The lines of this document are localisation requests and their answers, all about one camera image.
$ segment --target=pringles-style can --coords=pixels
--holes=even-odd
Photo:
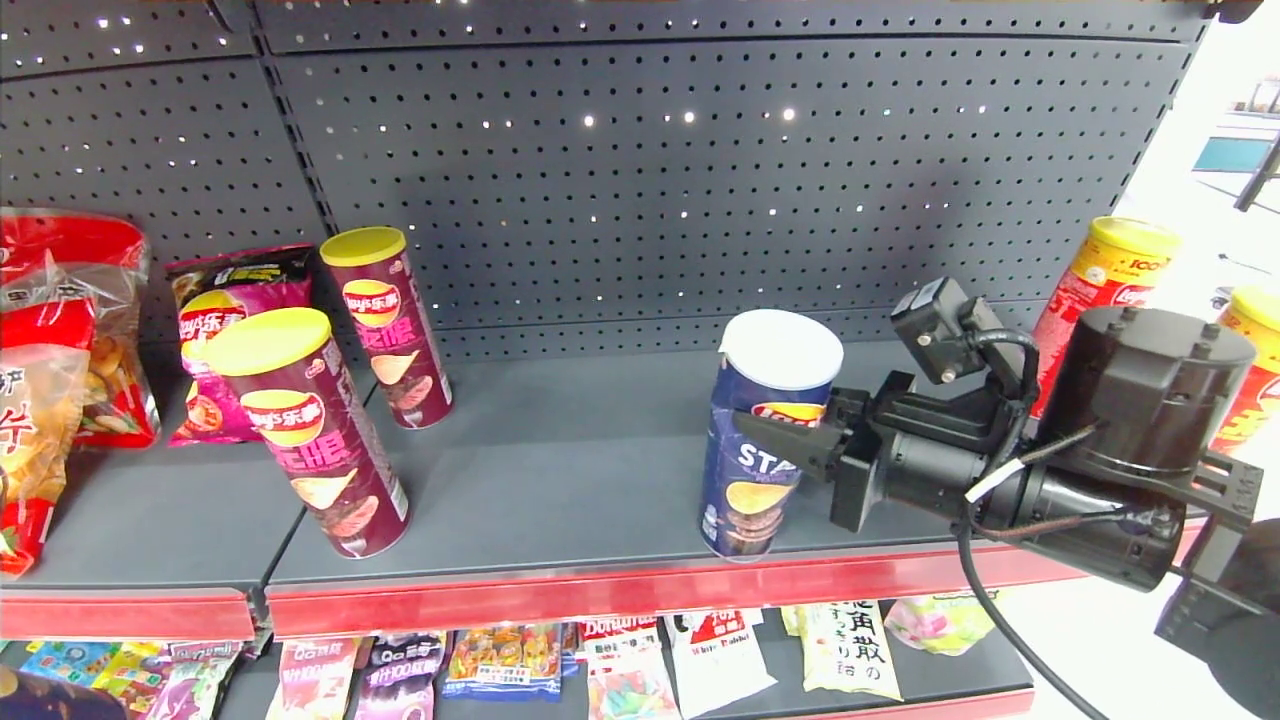
[[[408,500],[324,313],[250,315],[209,341],[205,363],[239,398],[339,555],[369,557],[404,534]]]
[[[1280,410],[1280,295],[1257,286],[1235,288],[1217,322],[1258,348],[1226,421],[1210,443],[1211,450],[1231,455]]]
[[[1062,273],[1032,333],[1041,350],[1041,395],[1032,406],[1033,418],[1039,418],[1048,405],[1080,314],[1106,305],[1146,305],[1181,243],[1172,232],[1142,220],[1108,217],[1089,223],[1088,237]]]
[[[699,521],[716,553],[751,560],[768,552],[800,482],[799,468],[737,430],[733,411],[817,427],[844,360],[840,338],[804,315],[751,310],[724,325]]]
[[[392,416],[406,428],[440,421],[453,407],[453,388],[440,365],[422,297],[396,228],[357,228],[320,246]]]

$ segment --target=shelf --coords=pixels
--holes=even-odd
[[[372,388],[367,366],[352,372],[361,392]],[[152,386],[163,438],[73,456],[41,562],[0,587],[0,637],[252,637],[247,601],[301,503],[260,445],[168,447],[187,379],[156,375]]]
[[[416,432],[396,427],[375,393],[370,414],[410,493],[410,528],[349,561],[302,523],[266,589],[278,637],[965,587],[945,520],[882,503],[854,536],[827,521],[831,489],[810,480],[768,557],[714,557],[695,520],[716,366],[713,352],[458,365],[452,416]],[[849,345],[837,382],[877,388],[911,366],[896,342]],[[1080,575],[1007,546],[975,555],[992,587]]]
[[[703,715],[707,720],[763,720],[767,717],[833,719],[910,717],[911,720],[979,720],[1030,710],[1032,679],[1005,638],[992,634],[960,657],[911,650],[890,638],[893,666],[905,703],[868,694],[831,691],[804,692],[804,653],[797,638],[787,637],[776,611],[765,612],[756,628],[764,662],[778,683],[749,698]],[[252,720],[266,715],[275,692],[279,647],[232,678],[221,717]],[[671,660],[667,661],[668,673]],[[586,680],[566,678],[558,703],[499,703],[438,698],[436,720],[564,720],[585,717]]]

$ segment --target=chip bag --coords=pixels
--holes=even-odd
[[[45,547],[67,487],[93,341],[87,299],[0,313],[0,571],[17,577]]]
[[[170,446],[261,442],[239,398],[205,363],[205,343],[250,315],[311,304],[310,245],[246,250],[165,265],[178,305],[182,366],[191,374],[187,420]]]
[[[150,446],[160,428],[155,397],[138,359],[138,288],[146,284],[146,238],[138,228],[97,215],[63,210],[0,209],[4,306],[49,302],[77,288],[93,301],[97,318],[83,413],[76,445]],[[45,282],[46,263],[65,282]]]

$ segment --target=lay's chip can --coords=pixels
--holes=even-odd
[[[844,359],[833,332],[795,313],[751,310],[724,325],[699,521],[717,555],[751,560],[768,552],[801,474],[739,432],[733,411],[817,427]]]

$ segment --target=lay's chip bag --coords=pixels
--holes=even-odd
[[[250,315],[311,304],[310,245],[247,250],[173,263],[165,278],[178,304],[182,366],[191,374],[187,420],[170,446],[197,442],[261,442],[221,377],[205,363],[205,345]]]
[[[768,552],[800,469],[756,447],[733,425],[741,410],[817,427],[845,348],[817,320],[785,310],[750,310],[724,325],[703,471],[703,538],[717,555]]]

